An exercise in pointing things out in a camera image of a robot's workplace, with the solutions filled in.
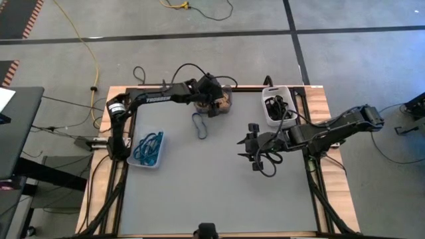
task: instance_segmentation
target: orange striped tape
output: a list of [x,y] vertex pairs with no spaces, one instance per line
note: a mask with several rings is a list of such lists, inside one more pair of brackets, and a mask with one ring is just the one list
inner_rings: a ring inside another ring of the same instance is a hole
[[9,69],[7,70],[5,79],[3,80],[3,83],[1,86],[3,87],[9,87],[12,83],[13,76],[15,75],[16,71],[18,70],[19,61],[14,60],[12,64],[10,65]]
[[44,0],[37,0],[33,13],[31,14],[31,17],[28,20],[27,26],[25,27],[25,30],[22,33],[22,39],[27,39],[29,37],[31,30],[34,27],[35,21],[37,20],[37,17],[39,16],[43,3],[44,3]]

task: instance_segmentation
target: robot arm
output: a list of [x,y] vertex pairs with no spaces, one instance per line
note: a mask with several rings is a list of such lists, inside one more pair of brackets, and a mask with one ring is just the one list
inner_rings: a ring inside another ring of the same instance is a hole
[[184,104],[198,102],[208,108],[209,117],[214,117],[219,114],[219,104],[216,101],[220,98],[223,98],[222,88],[210,74],[204,75],[199,81],[192,79],[161,89],[136,89],[131,93],[117,95],[106,103],[112,130],[107,144],[111,159],[122,161],[130,156],[130,148],[127,148],[123,140],[124,126],[139,106],[166,101]]
[[[245,144],[245,152],[239,155],[247,157],[252,163],[253,171],[262,171],[261,157],[272,163],[281,163],[283,158],[277,152],[289,152],[307,148],[309,154],[320,158],[334,143],[343,143],[345,138],[362,131],[379,131],[384,125],[375,107],[368,105],[351,108],[336,118],[319,124],[308,122],[277,132],[258,135],[258,124],[248,124],[250,133],[238,144]],[[270,157],[275,155],[280,161]]]

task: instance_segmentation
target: black metal frame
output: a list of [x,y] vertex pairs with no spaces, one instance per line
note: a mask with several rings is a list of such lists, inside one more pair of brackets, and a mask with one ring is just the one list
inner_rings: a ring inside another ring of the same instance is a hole
[[394,130],[398,135],[405,135],[408,132],[425,129],[425,92],[413,98],[411,101],[404,103],[406,110],[415,119],[414,122],[407,123],[404,126],[395,127]]
[[[146,84],[146,86],[161,86],[160,84]],[[264,88],[273,86],[273,82],[272,79],[268,76],[266,77],[265,81],[264,81],[264,85],[263,86],[256,86],[256,87],[237,87],[237,88],[233,88],[232,91],[233,92],[261,92]],[[291,92],[291,96],[294,100],[294,104],[296,105],[296,108],[298,110],[298,100],[297,100],[297,96],[299,96],[301,98],[301,102],[303,105],[303,113],[304,116],[310,120],[310,114],[309,114],[309,109],[308,109],[308,104],[307,104],[307,98],[306,98],[306,94],[305,94],[305,88],[303,86],[300,87],[290,87],[290,92]],[[134,134],[134,129],[135,129],[135,119],[137,112],[134,113],[134,116],[131,117],[131,122],[130,122],[130,129],[129,129],[129,137],[133,137]],[[308,164],[308,160],[309,157],[307,155],[306,151],[303,151],[303,158],[305,161],[305,164],[307,166]],[[111,172],[110,172],[110,177],[109,177],[109,182],[108,182],[108,191],[106,193],[106,198],[108,198],[111,194],[111,191],[114,187],[114,183],[115,183],[115,178],[116,178],[116,170],[118,169],[118,162],[117,161],[113,161],[112,162],[112,168],[111,168]],[[318,187],[320,192],[323,194],[323,196],[326,198],[327,200],[327,196],[326,196],[326,189],[325,189],[325,183],[323,181],[323,175],[321,172],[321,168],[320,168],[320,164],[317,163],[316,165],[316,172],[317,172],[317,180],[319,182]],[[124,167],[122,169],[122,173],[127,174],[128,171],[128,164],[126,162],[124,162]],[[121,219],[121,211],[122,211],[122,206],[123,206],[123,201],[124,201],[124,191],[125,191],[125,187],[126,187],[126,182],[124,181],[124,190],[118,195],[118,201],[117,201],[117,205],[116,205],[116,211],[115,211],[115,217],[114,217],[114,225],[112,228],[112,235],[116,235],[118,236],[118,228],[120,225],[120,219]],[[318,232],[322,232],[321,231],[321,225],[320,225],[320,221],[319,221],[319,215],[318,215],[318,211],[317,211],[317,205],[316,205],[316,201],[315,201],[315,194],[313,192],[313,189],[310,187],[309,184],[309,189],[310,189],[310,193],[311,193],[311,201],[313,204],[313,209],[314,209],[314,215],[315,215],[315,219],[316,219],[316,223],[317,223],[317,231]],[[326,226],[328,229],[328,232],[330,233],[334,233],[334,229],[333,229],[333,223],[332,220],[330,218],[330,216],[325,212],[326,215]],[[107,222],[107,217],[104,218],[104,220],[101,223],[101,227],[100,227],[100,234],[104,234],[105,230],[106,230],[106,222]]]
[[13,174],[82,192],[84,192],[87,183],[87,180],[82,177],[52,167],[47,167],[46,165],[36,163],[23,157],[18,159]]

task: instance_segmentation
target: white label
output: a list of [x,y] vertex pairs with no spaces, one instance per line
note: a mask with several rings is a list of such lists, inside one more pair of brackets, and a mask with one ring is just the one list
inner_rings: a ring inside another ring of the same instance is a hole
[[124,108],[124,105],[121,103],[115,103],[109,106],[109,109],[111,110],[112,113],[116,112],[116,111],[125,111],[126,109]]
[[153,102],[167,101],[167,100],[170,100],[170,99],[171,99],[171,96],[155,97],[155,98],[146,99],[146,102],[147,103],[153,103]]

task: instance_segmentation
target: small black object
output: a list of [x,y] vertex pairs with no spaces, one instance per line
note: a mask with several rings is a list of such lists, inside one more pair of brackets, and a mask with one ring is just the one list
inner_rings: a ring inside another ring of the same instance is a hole
[[[267,114],[274,121],[282,120],[282,117],[287,111],[288,103],[284,102],[284,99],[281,96],[274,96],[266,99],[264,101],[266,104]],[[288,120],[292,117],[291,113],[285,115],[284,120]]]
[[218,239],[217,231],[215,230],[214,223],[201,223],[198,230],[193,234],[198,234],[199,239]]
[[257,123],[249,123],[248,131],[252,133],[258,133],[260,132],[260,126]]
[[269,87],[273,87],[273,80],[270,76],[266,76],[266,79],[264,79],[263,82],[264,86],[269,86]]
[[34,226],[29,226],[27,230],[27,237],[35,236],[37,234],[37,230]]
[[252,170],[253,171],[260,171],[260,170],[263,170],[263,169],[264,169],[263,162],[252,163]]
[[11,118],[0,114],[0,124],[5,124],[5,123],[10,123],[11,122]]

